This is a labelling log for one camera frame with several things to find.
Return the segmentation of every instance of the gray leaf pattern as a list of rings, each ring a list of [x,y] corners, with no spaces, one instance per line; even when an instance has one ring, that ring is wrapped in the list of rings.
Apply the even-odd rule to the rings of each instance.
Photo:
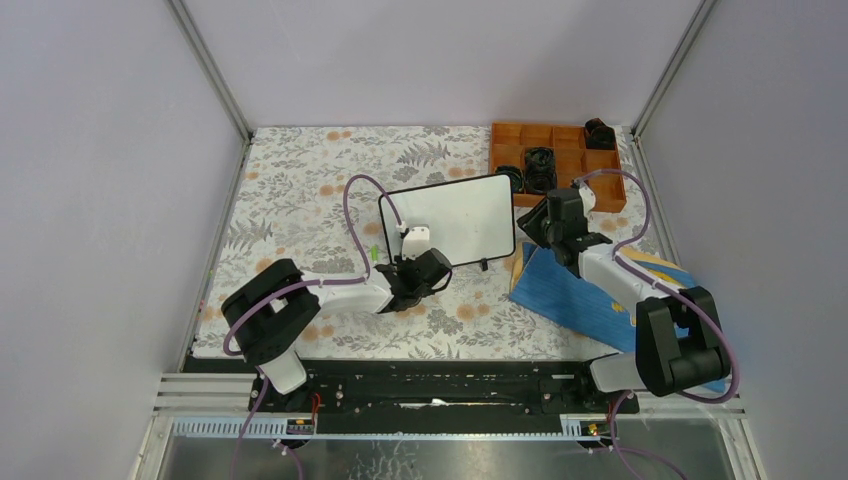
[[[620,129],[622,166],[634,172]],[[366,173],[388,190],[432,185],[488,170],[487,127],[273,127],[257,129],[224,247],[211,272],[193,355],[223,357],[228,326],[221,303],[279,258],[318,273],[363,271],[342,210],[347,179]],[[613,240],[638,228],[644,205],[632,182],[620,214],[592,213],[591,227]],[[350,192],[351,217],[363,245],[386,262],[377,198],[367,182]],[[517,209],[516,217],[528,209]],[[516,231],[519,241],[526,241]],[[657,253],[650,230],[636,247]],[[450,287],[405,312],[314,318],[295,343],[307,358],[588,359],[613,352],[512,304],[512,258],[489,271],[455,269]]]

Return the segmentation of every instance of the wooden organizer box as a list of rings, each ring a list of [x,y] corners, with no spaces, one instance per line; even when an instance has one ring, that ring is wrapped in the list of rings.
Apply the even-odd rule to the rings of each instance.
[[[586,129],[569,125],[529,123],[493,123],[489,150],[489,173],[501,165],[513,165],[524,171],[524,153],[528,148],[548,147],[556,158],[557,186],[568,187],[580,176],[600,168],[621,168],[618,143],[615,150],[586,148]],[[624,208],[624,179],[620,175],[598,175],[589,180],[595,192],[596,212],[618,213]],[[542,195],[514,193],[517,207],[535,207]]]

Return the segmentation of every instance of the blue cloth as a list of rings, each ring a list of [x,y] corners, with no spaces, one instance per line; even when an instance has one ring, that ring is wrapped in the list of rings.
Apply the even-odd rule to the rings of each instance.
[[[532,310],[554,323],[605,343],[622,352],[636,348],[636,325],[621,305],[603,290],[581,280],[556,263],[554,253],[525,243],[524,272],[509,295],[509,299]],[[650,262],[637,262],[649,271],[672,279],[684,287],[695,286],[689,273]],[[677,329],[677,335],[686,331]],[[724,391],[724,382],[704,385]]]

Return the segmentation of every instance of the patterned table surface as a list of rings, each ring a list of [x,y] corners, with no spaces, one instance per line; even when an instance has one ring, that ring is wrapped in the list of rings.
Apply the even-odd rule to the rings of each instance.
[[[622,166],[636,174],[616,131]],[[199,314],[193,355],[225,356],[222,301],[276,259],[292,258],[319,273],[363,271],[342,213],[341,192],[352,175],[367,173],[390,191],[483,175],[489,135],[489,127],[258,129]],[[354,228],[366,248],[377,245],[385,263],[378,194],[358,183],[351,188]],[[636,185],[627,180],[625,186],[621,213],[590,217],[590,228],[614,241],[638,231],[644,218]],[[517,209],[516,218],[526,210]],[[517,228],[516,234],[527,240]],[[634,247],[658,254],[656,239],[652,228]],[[493,261],[486,272],[478,265],[458,267],[447,290],[405,312],[319,316],[301,334],[297,351],[304,358],[491,360],[584,360],[614,352],[510,302],[512,263],[513,257]]]

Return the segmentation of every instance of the blue towel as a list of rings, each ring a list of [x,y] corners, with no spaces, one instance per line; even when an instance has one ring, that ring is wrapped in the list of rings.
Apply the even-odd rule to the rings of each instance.
[[[603,290],[581,280],[556,263],[551,250],[525,243],[524,271],[509,295],[513,302],[532,310],[554,323],[605,343],[622,352],[636,348],[636,325],[630,313]],[[695,286],[684,270],[652,263],[637,263],[667,281],[684,287]],[[686,331],[677,329],[678,336]],[[724,391],[724,382],[715,381],[704,387]]]

